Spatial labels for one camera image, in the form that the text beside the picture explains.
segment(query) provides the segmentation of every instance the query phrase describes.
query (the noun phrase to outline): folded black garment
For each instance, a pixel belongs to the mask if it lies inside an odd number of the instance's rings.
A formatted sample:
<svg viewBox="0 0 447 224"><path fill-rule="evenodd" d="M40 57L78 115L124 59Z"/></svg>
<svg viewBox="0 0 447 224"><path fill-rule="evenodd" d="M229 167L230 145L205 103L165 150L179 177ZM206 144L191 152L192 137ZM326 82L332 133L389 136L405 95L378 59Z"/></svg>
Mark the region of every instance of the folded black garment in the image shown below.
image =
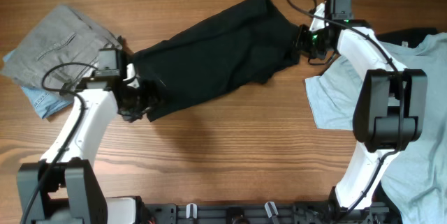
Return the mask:
<svg viewBox="0 0 447 224"><path fill-rule="evenodd" d="M153 80L163 103L150 121L227 94L248 82L267 82L298 63L298 27L271 0L245 0L146 50L133 63Z"/></svg>

